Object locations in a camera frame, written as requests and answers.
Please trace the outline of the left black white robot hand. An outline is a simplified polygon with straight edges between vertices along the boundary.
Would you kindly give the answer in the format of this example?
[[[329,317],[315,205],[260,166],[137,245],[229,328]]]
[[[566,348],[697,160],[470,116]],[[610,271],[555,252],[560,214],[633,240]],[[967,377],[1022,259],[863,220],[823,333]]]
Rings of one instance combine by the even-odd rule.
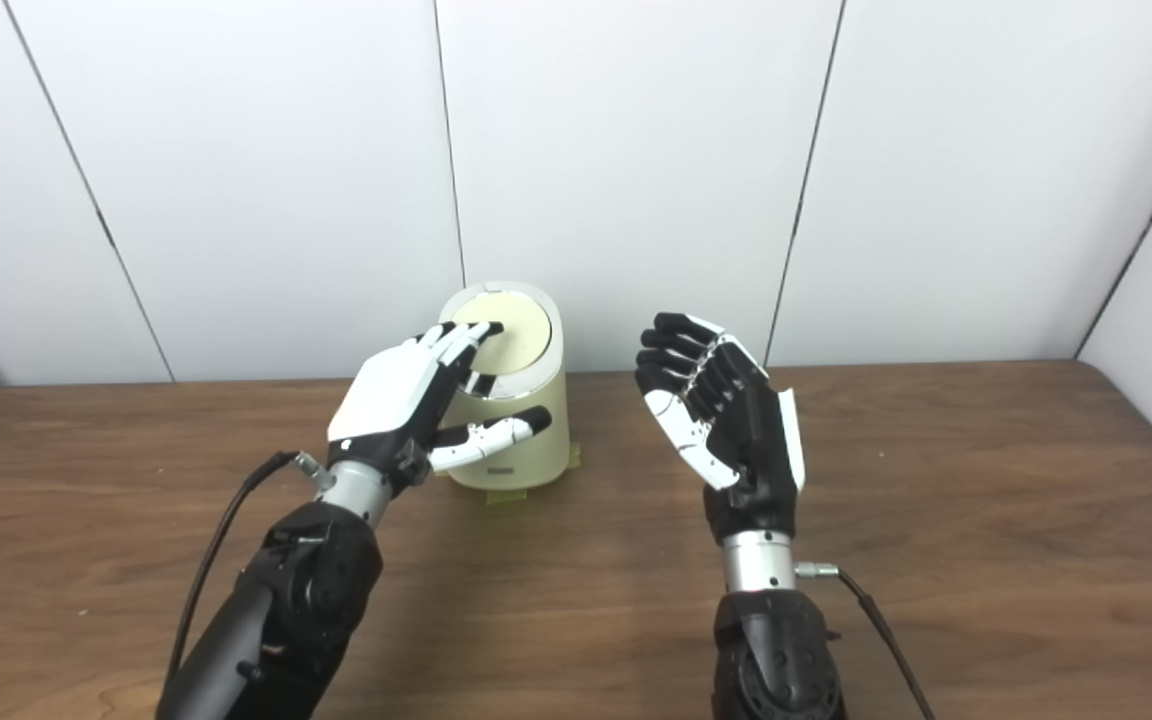
[[[371,356],[329,420],[326,468],[357,462],[399,493],[429,473],[482,461],[550,429],[553,416],[544,406],[444,427],[483,341],[503,329],[500,323],[442,323]]]

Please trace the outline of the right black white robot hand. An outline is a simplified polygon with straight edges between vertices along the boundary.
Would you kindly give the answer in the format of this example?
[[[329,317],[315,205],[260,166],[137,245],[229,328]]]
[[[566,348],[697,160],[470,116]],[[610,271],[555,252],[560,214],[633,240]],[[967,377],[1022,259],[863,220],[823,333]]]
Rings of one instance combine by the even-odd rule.
[[[791,389],[722,327],[658,313],[641,333],[635,381],[679,456],[705,486],[714,541],[746,532],[791,538],[805,460]]]

